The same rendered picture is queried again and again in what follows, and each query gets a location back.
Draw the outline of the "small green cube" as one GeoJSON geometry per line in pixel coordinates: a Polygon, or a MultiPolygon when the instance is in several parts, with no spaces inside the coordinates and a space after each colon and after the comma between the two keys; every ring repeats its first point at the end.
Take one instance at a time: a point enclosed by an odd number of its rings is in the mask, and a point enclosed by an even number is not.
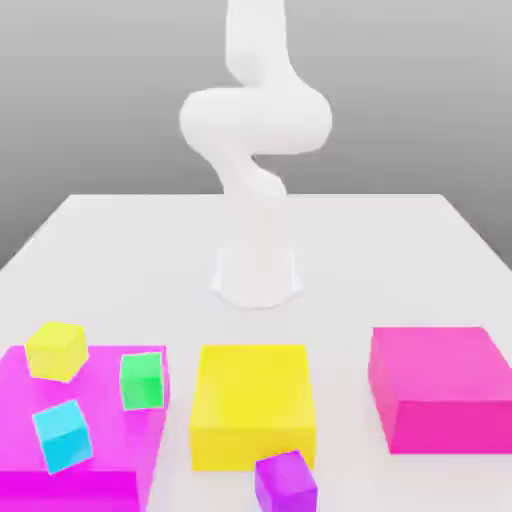
{"type": "Polygon", "coordinates": [[[164,405],[163,360],[160,352],[123,354],[120,394],[125,411],[162,408],[164,405]]]}

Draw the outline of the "small yellow cube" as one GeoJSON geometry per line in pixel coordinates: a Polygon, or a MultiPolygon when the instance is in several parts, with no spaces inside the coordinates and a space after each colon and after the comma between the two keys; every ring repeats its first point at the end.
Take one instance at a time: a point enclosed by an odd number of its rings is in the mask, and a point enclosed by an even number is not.
{"type": "Polygon", "coordinates": [[[25,342],[33,378],[69,383],[89,358],[84,327],[46,322],[25,342]]]}

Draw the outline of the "small purple cube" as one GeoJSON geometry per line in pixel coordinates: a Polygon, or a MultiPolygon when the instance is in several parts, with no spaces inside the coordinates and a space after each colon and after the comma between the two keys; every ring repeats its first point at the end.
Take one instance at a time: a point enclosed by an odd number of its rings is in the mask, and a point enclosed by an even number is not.
{"type": "Polygon", "coordinates": [[[318,487],[298,450],[256,461],[254,488],[262,512],[317,512],[318,487]]]}

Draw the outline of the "small cyan cube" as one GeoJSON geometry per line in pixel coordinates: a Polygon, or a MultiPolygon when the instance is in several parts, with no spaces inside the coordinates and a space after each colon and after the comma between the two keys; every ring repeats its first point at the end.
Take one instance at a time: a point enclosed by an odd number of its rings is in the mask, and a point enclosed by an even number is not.
{"type": "Polygon", "coordinates": [[[93,458],[89,428],[75,399],[34,413],[32,421],[50,475],[93,458]]]}

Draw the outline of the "large yellow box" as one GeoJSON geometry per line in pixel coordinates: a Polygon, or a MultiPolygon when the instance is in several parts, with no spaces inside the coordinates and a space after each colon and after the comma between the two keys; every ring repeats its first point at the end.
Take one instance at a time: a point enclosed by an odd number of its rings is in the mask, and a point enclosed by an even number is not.
{"type": "Polygon", "coordinates": [[[313,468],[317,430],[306,348],[203,346],[189,433],[195,471],[251,471],[258,460],[294,450],[313,468]]]}

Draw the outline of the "large pink box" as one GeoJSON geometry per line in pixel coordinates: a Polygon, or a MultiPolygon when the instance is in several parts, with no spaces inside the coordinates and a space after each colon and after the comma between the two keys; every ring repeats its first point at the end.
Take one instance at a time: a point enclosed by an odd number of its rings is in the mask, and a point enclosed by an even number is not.
{"type": "Polygon", "coordinates": [[[512,455],[512,367],[485,329],[376,327],[368,381],[390,453],[512,455]]]}

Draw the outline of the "large magenta box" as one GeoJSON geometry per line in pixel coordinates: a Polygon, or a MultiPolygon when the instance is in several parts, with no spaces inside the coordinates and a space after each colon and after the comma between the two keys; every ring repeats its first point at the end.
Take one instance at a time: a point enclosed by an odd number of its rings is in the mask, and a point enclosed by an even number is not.
{"type": "Polygon", "coordinates": [[[92,346],[68,384],[31,377],[25,349],[0,357],[0,512],[146,512],[165,407],[126,411],[124,354],[147,346],[92,346]],[[90,432],[92,459],[51,475],[33,414],[74,399],[90,432]]]}

